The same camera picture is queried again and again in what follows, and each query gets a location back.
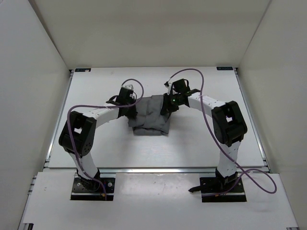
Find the grey pleated skirt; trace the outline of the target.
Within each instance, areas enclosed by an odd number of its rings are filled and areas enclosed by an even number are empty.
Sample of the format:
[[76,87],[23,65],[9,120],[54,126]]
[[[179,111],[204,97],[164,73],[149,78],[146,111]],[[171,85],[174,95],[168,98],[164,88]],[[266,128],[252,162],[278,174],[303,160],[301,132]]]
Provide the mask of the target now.
[[161,115],[163,100],[163,95],[152,95],[143,97],[136,104],[136,118],[130,118],[128,121],[135,136],[167,136],[169,134],[171,114]]

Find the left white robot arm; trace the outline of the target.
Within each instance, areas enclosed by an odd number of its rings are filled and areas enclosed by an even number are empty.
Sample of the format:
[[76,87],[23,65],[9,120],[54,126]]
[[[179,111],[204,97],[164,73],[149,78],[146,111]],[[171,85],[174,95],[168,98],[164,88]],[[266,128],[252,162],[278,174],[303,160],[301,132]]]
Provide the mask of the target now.
[[69,112],[59,137],[59,145],[69,153],[77,174],[84,186],[94,191],[100,186],[100,173],[91,156],[94,135],[97,128],[122,116],[136,118],[136,95],[132,85],[122,86],[119,94],[111,97],[102,108],[86,113]]

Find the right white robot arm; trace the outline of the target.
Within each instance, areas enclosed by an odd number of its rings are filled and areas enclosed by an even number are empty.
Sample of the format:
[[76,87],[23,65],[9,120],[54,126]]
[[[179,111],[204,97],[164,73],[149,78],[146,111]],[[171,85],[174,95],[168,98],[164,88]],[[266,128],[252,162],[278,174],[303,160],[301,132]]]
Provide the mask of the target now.
[[181,105],[199,110],[212,119],[213,137],[220,149],[220,158],[215,170],[215,187],[226,192],[237,178],[236,161],[239,146],[247,133],[247,125],[235,101],[221,102],[202,95],[200,90],[191,89],[189,81],[180,79],[165,83],[161,115],[171,114]]

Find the right corner label sticker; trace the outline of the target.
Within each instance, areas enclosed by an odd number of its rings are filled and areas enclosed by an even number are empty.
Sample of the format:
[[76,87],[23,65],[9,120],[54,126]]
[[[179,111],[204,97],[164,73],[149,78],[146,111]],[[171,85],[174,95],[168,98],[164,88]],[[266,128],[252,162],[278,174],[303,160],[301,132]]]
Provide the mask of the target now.
[[233,67],[222,67],[222,66],[219,66],[219,67],[216,67],[216,69],[218,71],[232,71]]

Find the corner label sticker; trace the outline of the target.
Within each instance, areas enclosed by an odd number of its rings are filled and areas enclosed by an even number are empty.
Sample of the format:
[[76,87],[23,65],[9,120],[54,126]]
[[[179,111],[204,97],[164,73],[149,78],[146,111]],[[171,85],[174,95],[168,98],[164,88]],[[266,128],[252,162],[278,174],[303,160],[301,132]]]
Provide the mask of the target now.
[[75,72],[90,72],[91,68],[76,68]]
[[232,71],[233,67],[222,67],[222,66],[219,66],[219,67],[216,67],[216,69],[218,71]]

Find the left corner label sticker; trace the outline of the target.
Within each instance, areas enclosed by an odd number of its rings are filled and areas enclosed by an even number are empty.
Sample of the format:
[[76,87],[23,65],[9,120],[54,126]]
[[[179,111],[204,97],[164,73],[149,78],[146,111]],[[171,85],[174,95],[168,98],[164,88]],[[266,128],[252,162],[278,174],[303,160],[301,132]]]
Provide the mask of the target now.
[[76,68],[75,72],[90,72],[91,68]]

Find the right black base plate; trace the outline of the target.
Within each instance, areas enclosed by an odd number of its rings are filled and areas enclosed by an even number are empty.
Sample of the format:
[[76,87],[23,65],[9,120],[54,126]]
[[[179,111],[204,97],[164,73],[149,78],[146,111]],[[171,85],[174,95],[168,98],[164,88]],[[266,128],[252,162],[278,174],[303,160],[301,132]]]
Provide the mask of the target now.
[[247,202],[242,179],[238,178],[238,173],[230,176],[230,181],[219,176],[201,176],[200,184],[189,192],[200,192],[203,203]]

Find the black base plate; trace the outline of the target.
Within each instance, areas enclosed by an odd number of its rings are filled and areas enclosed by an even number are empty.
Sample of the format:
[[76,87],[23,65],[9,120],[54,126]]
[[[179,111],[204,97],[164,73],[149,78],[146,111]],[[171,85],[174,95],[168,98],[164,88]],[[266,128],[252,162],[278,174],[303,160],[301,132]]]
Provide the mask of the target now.
[[242,179],[238,178],[238,173],[230,176],[230,181],[219,176],[201,176],[200,184],[189,192],[200,192],[203,203],[247,202]]
[[72,188],[71,200],[74,201],[113,201],[115,191],[115,175],[108,175],[104,177],[100,175],[100,181],[105,187],[106,194],[100,183],[94,182],[86,184],[78,175],[75,175]]

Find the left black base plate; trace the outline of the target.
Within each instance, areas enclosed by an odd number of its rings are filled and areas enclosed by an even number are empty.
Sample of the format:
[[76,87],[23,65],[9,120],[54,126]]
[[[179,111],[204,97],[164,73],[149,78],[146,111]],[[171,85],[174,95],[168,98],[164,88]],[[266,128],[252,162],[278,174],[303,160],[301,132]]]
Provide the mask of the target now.
[[105,187],[106,194],[100,183],[94,182],[86,184],[78,175],[75,175],[72,188],[71,200],[74,201],[113,201],[115,191],[115,175],[108,175],[104,177],[100,175],[100,181]]

